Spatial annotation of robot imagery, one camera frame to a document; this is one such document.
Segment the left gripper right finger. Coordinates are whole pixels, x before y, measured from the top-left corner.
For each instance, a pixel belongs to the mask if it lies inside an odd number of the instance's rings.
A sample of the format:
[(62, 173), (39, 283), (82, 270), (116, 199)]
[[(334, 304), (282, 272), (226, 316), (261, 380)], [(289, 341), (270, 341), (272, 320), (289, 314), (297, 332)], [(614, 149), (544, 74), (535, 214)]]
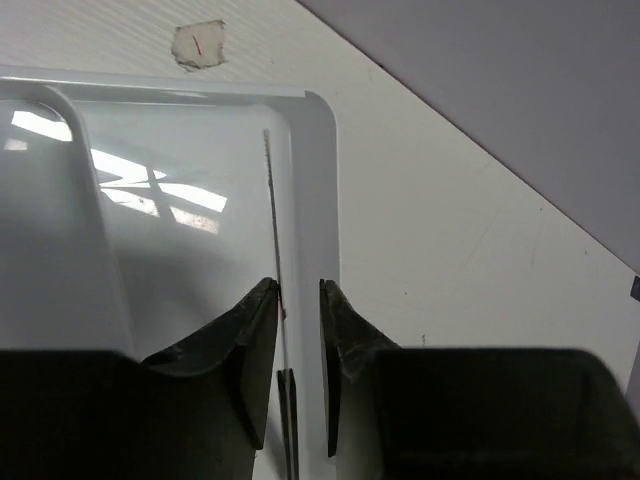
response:
[(402, 347), (319, 284), (327, 453), (349, 479), (635, 479), (604, 363), (557, 348)]

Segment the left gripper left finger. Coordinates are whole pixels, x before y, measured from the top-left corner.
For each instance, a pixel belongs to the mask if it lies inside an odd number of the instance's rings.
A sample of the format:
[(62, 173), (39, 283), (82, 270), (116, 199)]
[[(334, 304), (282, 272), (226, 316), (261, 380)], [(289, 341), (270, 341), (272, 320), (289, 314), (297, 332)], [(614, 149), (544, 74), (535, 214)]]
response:
[(5, 479), (248, 479), (264, 445), (278, 285), (136, 361), (107, 351), (1, 355)]

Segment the dark handled knife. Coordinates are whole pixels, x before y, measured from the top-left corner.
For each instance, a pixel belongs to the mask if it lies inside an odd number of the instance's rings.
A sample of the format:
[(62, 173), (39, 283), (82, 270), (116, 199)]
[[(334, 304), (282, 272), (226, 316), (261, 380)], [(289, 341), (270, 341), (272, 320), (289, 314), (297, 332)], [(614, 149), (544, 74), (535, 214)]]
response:
[(264, 154), (267, 166), (267, 185), (270, 198), (271, 223), (273, 230), (274, 257), (276, 265), (276, 281), (278, 284), (278, 309), (279, 327), (278, 333), (281, 338), (282, 366), (277, 371), (278, 395), (280, 402), (280, 418), (283, 434), (283, 444), (285, 448), (286, 478), (299, 479), (299, 444), (298, 444), (298, 423), (297, 423), (297, 393), (295, 385), (295, 375), (290, 367), (288, 351), (286, 346), (287, 309), (284, 296), (284, 277), (281, 261), (281, 248), (278, 231), (276, 195), (274, 185), (273, 163), (271, 159), (270, 131), (262, 131)]

